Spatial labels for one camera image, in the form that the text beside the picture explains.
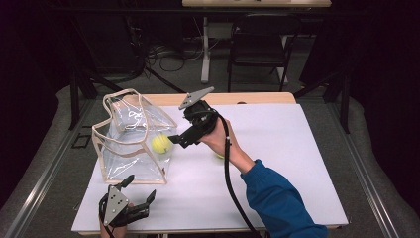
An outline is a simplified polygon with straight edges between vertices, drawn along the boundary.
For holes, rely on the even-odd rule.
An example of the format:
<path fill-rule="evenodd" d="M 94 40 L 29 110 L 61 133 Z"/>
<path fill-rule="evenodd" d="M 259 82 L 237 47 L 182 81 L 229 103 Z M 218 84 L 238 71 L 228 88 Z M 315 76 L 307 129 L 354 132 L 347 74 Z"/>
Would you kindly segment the aluminium rail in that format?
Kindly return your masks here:
<path fill-rule="evenodd" d="M 59 168 L 64 162 L 70 144 L 77 131 L 95 104 L 94 100 L 83 100 L 79 119 L 72 130 L 70 105 L 60 102 L 44 139 L 15 186 L 12 194 L 0 209 L 0 238 L 19 237 L 25 233 L 39 206 L 46 197 Z"/>
<path fill-rule="evenodd" d="M 375 217 L 384 238 L 401 238 L 393 221 L 391 220 L 390 213 L 385 207 L 383 199 L 380 197 L 368 169 L 351 137 L 347 134 L 342 127 L 339 119 L 340 112 L 338 106 L 334 103 L 327 103 L 329 113 L 333 116 L 334 124 L 339 131 L 341 138 L 344 140 L 346 147 L 350 153 L 353 170 L 358 178 L 358 181 L 364 191 L 365 197 L 369 207 Z"/>

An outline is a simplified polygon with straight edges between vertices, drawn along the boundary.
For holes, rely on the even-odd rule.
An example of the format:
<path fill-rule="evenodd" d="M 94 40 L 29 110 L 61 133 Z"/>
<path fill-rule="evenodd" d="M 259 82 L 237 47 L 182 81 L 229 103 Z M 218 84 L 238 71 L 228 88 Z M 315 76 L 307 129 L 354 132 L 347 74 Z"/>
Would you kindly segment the person's left hand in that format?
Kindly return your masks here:
<path fill-rule="evenodd" d="M 128 232 L 128 226 L 105 227 L 102 221 L 99 221 L 99 227 L 101 238 L 125 238 Z"/>

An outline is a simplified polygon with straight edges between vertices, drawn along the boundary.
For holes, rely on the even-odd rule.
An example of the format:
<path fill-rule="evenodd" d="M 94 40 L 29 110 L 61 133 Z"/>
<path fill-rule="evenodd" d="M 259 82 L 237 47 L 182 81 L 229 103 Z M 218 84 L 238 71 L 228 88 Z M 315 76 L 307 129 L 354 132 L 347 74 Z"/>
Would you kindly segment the black metal stand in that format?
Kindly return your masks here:
<path fill-rule="evenodd" d="M 321 84 L 327 83 L 327 89 L 324 92 L 323 100 L 325 102 L 334 102 L 338 96 L 341 96 L 340 107 L 340 125 L 343 130 L 349 134 L 349 103 L 350 103 L 350 86 L 351 86 L 351 72 L 349 69 L 342 67 L 338 71 L 334 71 L 326 77 L 317 80 L 314 83 L 306 85 L 303 89 L 293 93 L 295 98 L 304 96 L 312 90 L 318 88 Z"/>
<path fill-rule="evenodd" d="M 80 120 L 79 92 L 87 99 L 95 99 L 98 95 L 94 83 L 104 85 L 105 87 L 117 92 L 121 90 L 120 86 L 100 76 L 94 69 L 93 62 L 88 58 L 85 43 L 77 34 L 77 28 L 69 29 L 69 37 L 66 43 L 68 58 L 71 61 L 72 76 L 70 78 L 70 105 L 71 122 L 69 129 L 72 130 Z"/>

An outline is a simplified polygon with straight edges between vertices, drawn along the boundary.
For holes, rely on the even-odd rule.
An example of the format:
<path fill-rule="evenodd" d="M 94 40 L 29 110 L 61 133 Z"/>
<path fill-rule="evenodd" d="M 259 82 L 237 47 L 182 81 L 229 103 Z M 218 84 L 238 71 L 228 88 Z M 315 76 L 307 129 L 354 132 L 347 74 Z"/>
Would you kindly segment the transparent bag with beige trim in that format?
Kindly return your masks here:
<path fill-rule="evenodd" d="M 134 89 L 107 94 L 102 105 L 109 118 L 92 126 L 92 141 L 104 181 L 117 183 L 134 175 L 139 184 L 167 183 L 173 148 L 157 154 L 151 140 L 175 134 L 176 122 Z"/>

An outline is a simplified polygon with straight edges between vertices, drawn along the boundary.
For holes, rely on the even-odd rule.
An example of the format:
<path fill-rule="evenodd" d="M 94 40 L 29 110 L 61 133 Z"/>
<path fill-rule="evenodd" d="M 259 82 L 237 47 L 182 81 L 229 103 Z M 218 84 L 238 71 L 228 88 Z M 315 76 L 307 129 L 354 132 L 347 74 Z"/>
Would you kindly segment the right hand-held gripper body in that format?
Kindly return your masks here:
<path fill-rule="evenodd" d="M 190 92 L 182 101 L 179 109 L 183 111 L 184 118 L 201 131 L 202 137 L 212 132 L 217 121 L 217 112 L 203 100 L 203 97 L 214 90 L 213 86 Z"/>

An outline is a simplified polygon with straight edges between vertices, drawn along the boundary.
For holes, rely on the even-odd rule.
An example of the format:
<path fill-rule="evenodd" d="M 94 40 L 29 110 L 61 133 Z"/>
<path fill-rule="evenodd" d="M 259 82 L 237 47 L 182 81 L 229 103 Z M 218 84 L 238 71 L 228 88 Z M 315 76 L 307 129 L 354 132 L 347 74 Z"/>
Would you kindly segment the black folding chair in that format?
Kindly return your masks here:
<path fill-rule="evenodd" d="M 278 78 L 283 89 L 294 41 L 301 20 L 294 15 L 260 13 L 239 17 L 231 28 L 228 57 L 228 91 L 231 91 L 233 66 L 283 68 Z"/>

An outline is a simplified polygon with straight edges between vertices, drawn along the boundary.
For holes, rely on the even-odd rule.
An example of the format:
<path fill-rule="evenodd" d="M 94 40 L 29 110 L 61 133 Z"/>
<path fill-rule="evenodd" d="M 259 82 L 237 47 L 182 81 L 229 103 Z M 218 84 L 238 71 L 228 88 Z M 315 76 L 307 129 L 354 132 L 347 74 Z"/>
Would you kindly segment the wooden desk with white legs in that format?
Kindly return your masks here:
<path fill-rule="evenodd" d="M 249 10 L 249 9 L 270 9 L 285 8 L 286 10 L 298 9 L 317 9 L 328 8 L 332 4 L 331 0 L 182 0 L 182 6 L 192 10 Z M 209 40 L 227 39 L 229 29 L 232 26 L 230 22 L 214 22 L 207 17 L 203 17 L 203 60 L 201 69 L 201 82 L 208 83 L 210 78 L 210 45 Z"/>

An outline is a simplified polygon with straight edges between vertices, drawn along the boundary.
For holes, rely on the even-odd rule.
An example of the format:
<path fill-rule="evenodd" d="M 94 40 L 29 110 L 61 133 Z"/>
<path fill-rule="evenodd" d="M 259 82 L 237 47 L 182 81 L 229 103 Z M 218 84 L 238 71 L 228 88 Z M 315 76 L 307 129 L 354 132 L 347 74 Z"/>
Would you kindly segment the person's right hand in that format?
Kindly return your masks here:
<path fill-rule="evenodd" d="M 200 142 L 206 144 L 219 156 L 224 156 L 225 149 L 228 148 L 230 159 L 234 159 L 240 149 L 229 120 L 218 119 L 215 129 L 210 134 L 204 135 Z"/>

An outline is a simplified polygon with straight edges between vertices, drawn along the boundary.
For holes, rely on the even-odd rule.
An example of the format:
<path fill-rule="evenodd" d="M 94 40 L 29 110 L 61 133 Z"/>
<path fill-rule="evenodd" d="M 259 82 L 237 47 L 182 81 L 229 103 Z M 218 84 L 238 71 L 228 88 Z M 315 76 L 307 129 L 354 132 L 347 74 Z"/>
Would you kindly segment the white table sheet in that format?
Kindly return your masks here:
<path fill-rule="evenodd" d="M 315 223 L 327 227 L 347 224 L 341 201 L 332 184 L 314 136 L 298 104 L 219 105 L 217 111 L 231 121 L 241 147 L 254 159 L 285 176 L 298 190 Z M 134 203 L 145 202 L 156 190 L 147 218 L 129 225 L 138 233 L 244 231 L 263 228 L 249 208 L 246 185 L 237 170 L 225 183 L 225 166 L 204 144 L 186 149 L 173 146 L 165 184 L 133 181 L 124 194 Z M 72 224 L 72 231 L 99 230 L 98 203 L 109 185 L 99 162 Z"/>

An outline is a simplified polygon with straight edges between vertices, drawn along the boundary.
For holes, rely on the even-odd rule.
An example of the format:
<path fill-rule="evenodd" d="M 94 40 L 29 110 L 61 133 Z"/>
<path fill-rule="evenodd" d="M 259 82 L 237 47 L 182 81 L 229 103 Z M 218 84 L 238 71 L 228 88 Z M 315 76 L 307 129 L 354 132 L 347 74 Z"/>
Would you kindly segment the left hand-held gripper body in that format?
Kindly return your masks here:
<path fill-rule="evenodd" d="M 130 199 L 116 185 L 110 185 L 99 202 L 99 218 L 105 227 L 126 226 L 148 216 L 148 206 L 143 203 L 131 206 Z"/>

